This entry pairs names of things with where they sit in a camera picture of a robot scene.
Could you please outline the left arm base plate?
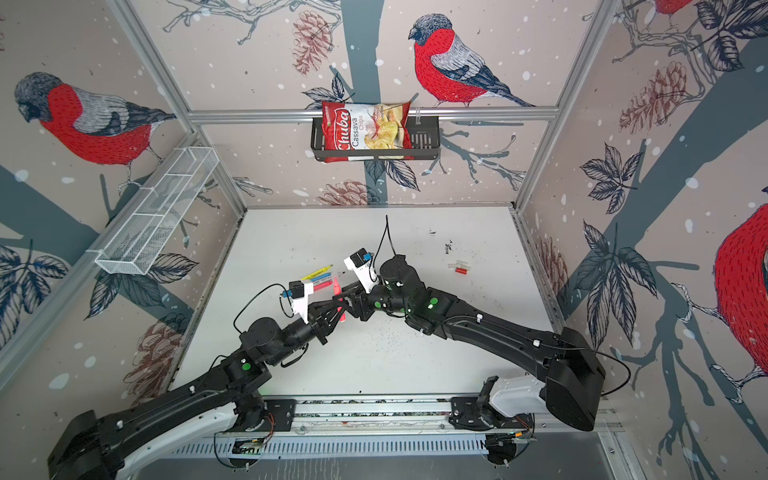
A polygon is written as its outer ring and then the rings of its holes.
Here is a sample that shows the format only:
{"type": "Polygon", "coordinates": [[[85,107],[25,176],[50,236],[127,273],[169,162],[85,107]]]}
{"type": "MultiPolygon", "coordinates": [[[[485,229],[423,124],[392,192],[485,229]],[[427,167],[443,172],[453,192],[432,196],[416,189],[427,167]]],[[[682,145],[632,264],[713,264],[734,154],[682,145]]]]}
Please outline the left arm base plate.
{"type": "Polygon", "coordinates": [[[296,405],[295,399],[263,399],[254,410],[238,418],[233,430],[235,432],[289,432],[296,405]]]}

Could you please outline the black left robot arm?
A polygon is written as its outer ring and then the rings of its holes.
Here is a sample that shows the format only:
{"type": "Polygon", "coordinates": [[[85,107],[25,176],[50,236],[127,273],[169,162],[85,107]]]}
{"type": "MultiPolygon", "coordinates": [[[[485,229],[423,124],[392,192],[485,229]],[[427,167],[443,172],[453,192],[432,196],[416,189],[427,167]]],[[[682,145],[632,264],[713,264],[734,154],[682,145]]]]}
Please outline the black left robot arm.
{"type": "Polygon", "coordinates": [[[327,340],[350,305],[313,302],[306,319],[280,327],[270,317],[241,333],[241,345],[200,377],[157,398],[103,417],[73,418],[50,453],[52,479],[128,479],[172,451],[233,426],[253,426],[266,414],[260,387],[280,364],[313,339],[327,340]]]}

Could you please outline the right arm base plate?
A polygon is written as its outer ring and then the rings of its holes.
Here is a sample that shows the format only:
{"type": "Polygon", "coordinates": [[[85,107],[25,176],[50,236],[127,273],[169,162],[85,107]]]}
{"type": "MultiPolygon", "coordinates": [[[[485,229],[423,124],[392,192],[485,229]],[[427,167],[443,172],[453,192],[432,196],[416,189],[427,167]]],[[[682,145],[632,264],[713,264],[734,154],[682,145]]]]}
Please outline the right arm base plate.
{"type": "Polygon", "coordinates": [[[534,426],[535,415],[531,413],[506,417],[494,410],[488,401],[481,402],[478,396],[452,397],[448,422],[458,430],[489,431],[494,429],[528,430],[534,426]]]}

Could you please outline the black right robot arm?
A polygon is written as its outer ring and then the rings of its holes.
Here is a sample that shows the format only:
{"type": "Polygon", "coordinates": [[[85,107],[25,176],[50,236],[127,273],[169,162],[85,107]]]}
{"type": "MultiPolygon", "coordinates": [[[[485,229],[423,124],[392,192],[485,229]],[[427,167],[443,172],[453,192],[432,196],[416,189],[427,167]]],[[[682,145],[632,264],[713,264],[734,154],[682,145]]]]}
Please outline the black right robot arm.
{"type": "Polygon", "coordinates": [[[543,384],[538,398],[555,418],[577,430],[594,428],[606,371],[579,332],[532,329],[483,312],[426,286],[403,255],[384,262],[379,272],[365,250],[345,258],[344,265],[358,280],[341,290],[353,316],[366,321],[380,311],[403,318],[424,335],[464,342],[503,358],[543,384]]]}

